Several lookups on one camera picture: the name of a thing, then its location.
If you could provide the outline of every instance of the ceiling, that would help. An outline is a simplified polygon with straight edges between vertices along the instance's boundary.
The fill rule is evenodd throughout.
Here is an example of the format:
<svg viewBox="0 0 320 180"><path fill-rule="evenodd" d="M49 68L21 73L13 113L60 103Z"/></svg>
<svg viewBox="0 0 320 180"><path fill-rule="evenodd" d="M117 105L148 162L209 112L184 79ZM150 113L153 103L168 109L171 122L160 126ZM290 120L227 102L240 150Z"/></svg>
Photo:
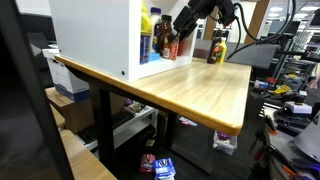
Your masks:
<svg viewBox="0 0 320 180"><path fill-rule="evenodd" d="M270 12L270 14L273 14L274 17L268 17L268 18L285 18L286 14L287 14L287 4L288 4L288 0L274 0L273 1L273 5L272 7L276 7L276 8L282 8L281 11L277 11L277 12ZM303 7L319 7L320 8L320 1L317 2L317 0L297 0L297 11ZM298 14L295 18L297 19L308 19L310 16L312 16L314 13L314 11L303 11L300 10L298 11L296 14Z"/></svg>

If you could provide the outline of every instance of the white box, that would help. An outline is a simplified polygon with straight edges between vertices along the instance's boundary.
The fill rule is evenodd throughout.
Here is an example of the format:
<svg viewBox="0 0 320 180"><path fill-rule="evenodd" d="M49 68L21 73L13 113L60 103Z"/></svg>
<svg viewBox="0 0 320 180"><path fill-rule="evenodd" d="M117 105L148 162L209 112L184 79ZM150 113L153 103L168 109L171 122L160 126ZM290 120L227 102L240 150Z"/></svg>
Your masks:
<svg viewBox="0 0 320 180"><path fill-rule="evenodd" d="M89 84L54 59L54 55L59 54L58 49L43 49L42 52L47 58L54 86L60 94L75 102L89 98Z"/></svg>
<svg viewBox="0 0 320 180"><path fill-rule="evenodd" d="M159 7L173 22L188 2L145 0L148 11ZM190 64L197 30L185 40L183 56L177 60L140 65L141 4L142 0L50 0L60 54L126 81Z"/></svg>

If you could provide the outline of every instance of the cardboard box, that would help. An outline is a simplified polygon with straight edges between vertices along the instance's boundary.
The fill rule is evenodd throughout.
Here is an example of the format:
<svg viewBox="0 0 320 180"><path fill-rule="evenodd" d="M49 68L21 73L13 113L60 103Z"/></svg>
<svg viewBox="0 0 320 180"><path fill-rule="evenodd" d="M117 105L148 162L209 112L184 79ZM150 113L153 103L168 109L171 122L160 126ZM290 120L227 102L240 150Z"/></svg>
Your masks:
<svg viewBox="0 0 320 180"><path fill-rule="evenodd" d="M56 90L70 100L79 102L89 98L89 84L71 73L54 56L59 54L58 49L43 49L43 55L47 58L50 73Z"/></svg>
<svg viewBox="0 0 320 180"><path fill-rule="evenodd" d="M91 99L74 102L61 95L54 87L46 89L50 103L66 120L66 128L74 134L94 124Z"/></svg>

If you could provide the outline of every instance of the box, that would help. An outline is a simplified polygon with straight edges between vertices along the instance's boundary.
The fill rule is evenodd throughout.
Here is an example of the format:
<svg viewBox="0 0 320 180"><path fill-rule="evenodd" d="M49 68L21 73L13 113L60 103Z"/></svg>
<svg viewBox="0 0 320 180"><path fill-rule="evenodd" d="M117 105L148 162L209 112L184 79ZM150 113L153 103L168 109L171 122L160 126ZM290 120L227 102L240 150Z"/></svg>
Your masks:
<svg viewBox="0 0 320 180"><path fill-rule="evenodd" d="M144 2L148 12L151 7L158 7L162 14L171 15L173 24L189 0ZM197 28L185 39L183 54L175 61L160 58L140 65L142 0L49 3L60 55L79 64L134 81L192 62Z"/></svg>
<svg viewBox="0 0 320 180"><path fill-rule="evenodd" d="M63 63L55 60L58 49L43 49L56 90L70 100L79 102L89 97L89 84L72 74Z"/></svg>
<svg viewBox="0 0 320 180"><path fill-rule="evenodd" d="M153 162L155 179L172 179L176 175L171 158L155 160Z"/></svg>
<svg viewBox="0 0 320 180"><path fill-rule="evenodd" d="M47 88L46 93L50 103L59 111L66 121L66 128L77 134L82 129L93 125L93 110L91 99L73 102L58 93L54 87Z"/></svg>
<svg viewBox="0 0 320 180"><path fill-rule="evenodd" d="M231 136L230 141L222 141L218 138L217 131L214 132L213 149L221 151L225 154L232 155L233 151L237 149L237 136Z"/></svg>

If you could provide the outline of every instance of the blue box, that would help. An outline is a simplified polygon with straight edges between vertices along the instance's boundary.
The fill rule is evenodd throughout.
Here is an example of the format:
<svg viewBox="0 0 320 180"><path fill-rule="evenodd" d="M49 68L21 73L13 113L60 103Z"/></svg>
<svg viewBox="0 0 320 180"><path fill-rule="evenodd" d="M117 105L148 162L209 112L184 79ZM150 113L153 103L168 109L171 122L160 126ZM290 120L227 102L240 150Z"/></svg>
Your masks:
<svg viewBox="0 0 320 180"><path fill-rule="evenodd" d="M171 158L155 160L153 162L156 179L173 177L176 174Z"/></svg>

